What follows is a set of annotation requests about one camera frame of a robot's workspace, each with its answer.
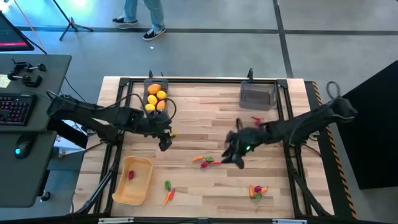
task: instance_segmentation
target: person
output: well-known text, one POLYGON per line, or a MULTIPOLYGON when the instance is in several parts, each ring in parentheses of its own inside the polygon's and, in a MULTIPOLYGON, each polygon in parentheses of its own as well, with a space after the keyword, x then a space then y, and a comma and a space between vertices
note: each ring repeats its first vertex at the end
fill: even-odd
MULTIPOLYGON (((144 0, 145 5, 150 11, 152 27, 142 37, 144 40, 153 40, 166 31, 163 21, 163 8, 160 0, 144 0)), ((112 21, 119 25, 121 29, 128 29, 138 23, 137 15, 138 0, 125 0, 124 15, 114 18, 112 21)))

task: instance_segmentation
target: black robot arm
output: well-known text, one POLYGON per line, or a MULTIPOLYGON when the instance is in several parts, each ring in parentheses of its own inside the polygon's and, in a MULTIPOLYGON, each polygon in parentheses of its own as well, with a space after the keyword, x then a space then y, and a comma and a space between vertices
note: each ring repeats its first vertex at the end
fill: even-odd
POLYGON ((49 116, 55 119, 69 119, 95 130, 98 137, 105 142, 115 144, 120 130, 123 130, 145 137, 159 138, 161 151, 167 150, 172 144, 171 119, 165 113, 155 110, 146 114, 144 111, 126 106, 103 107, 78 101, 68 95, 50 97, 53 100, 47 110, 49 116))
POLYGON ((348 122, 355 118, 357 111, 347 99, 335 98, 327 104, 307 113, 284 121, 262 123, 259 128, 242 128, 237 119, 238 132, 230 131, 226 137, 225 157, 222 163, 235 163, 244 168, 242 157, 261 144, 272 144, 286 140, 290 146, 300 144, 311 133, 334 122, 348 122))

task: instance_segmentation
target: gray floor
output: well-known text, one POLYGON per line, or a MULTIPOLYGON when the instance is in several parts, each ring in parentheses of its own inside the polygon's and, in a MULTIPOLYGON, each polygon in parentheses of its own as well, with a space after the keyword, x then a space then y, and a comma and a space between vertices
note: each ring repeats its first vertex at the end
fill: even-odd
MULTIPOLYGON (((39 30, 66 24, 51 0, 18 3, 39 30)), ((59 3, 77 23, 101 27, 101 32, 69 32, 62 42, 58 41, 60 32, 38 32, 49 53, 73 56, 67 77, 90 102, 96 102, 106 75, 147 75, 151 69, 155 74, 163 72, 171 76, 244 77, 252 67, 255 77, 286 78, 288 56, 293 76, 317 82, 324 101, 328 101, 326 82, 338 82, 342 93, 346 93, 398 58, 396 0, 279 0, 284 29, 316 34, 289 34, 285 36, 286 42, 275 34, 278 26, 273 0, 164 0, 165 23, 171 32, 152 42, 142 41, 143 33, 103 29, 112 28, 111 19, 123 13, 123 0, 59 0, 59 3), (242 29, 252 31, 240 33, 242 29), (323 30, 337 30, 337 33, 332 35, 323 30), (359 32, 342 35, 339 30, 359 32), (391 31, 392 35, 366 32, 375 30, 391 31), (284 44, 288 55, 282 53, 284 44)), ((27 25, 15 5, 11 5, 6 16, 16 26, 27 25)), ((137 27, 150 26, 149 11, 142 1, 139 1, 138 20, 137 27)), ((32 32, 25 34, 37 42, 32 32)), ((62 90, 76 96, 68 86, 62 90)), ((340 144, 340 159, 359 219, 398 223, 398 188, 359 190, 345 150, 339 137, 335 138, 340 144)), ((50 180, 60 175, 54 174, 50 180)), ((60 190, 53 202, 36 203, 31 209, 0 209, 0 217, 68 213, 76 174, 72 176, 70 188, 60 190)), ((53 186, 55 191, 63 189, 60 185, 53 186)))

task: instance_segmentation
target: monitor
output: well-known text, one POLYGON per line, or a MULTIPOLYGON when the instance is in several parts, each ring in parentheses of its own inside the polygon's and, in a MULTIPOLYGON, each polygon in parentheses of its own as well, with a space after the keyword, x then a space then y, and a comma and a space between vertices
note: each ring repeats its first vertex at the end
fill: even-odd
POLYGON ((0 52, 34 50, 25 35, 0 11, 0 52))

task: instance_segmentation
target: keyboard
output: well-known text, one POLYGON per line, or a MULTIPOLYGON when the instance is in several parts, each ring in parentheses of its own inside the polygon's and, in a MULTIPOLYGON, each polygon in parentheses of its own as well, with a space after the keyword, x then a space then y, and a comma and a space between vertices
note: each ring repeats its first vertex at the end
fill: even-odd
POLYGON ((36 99, 33 94, 0 93, 0 125, 25 126, 36 99))

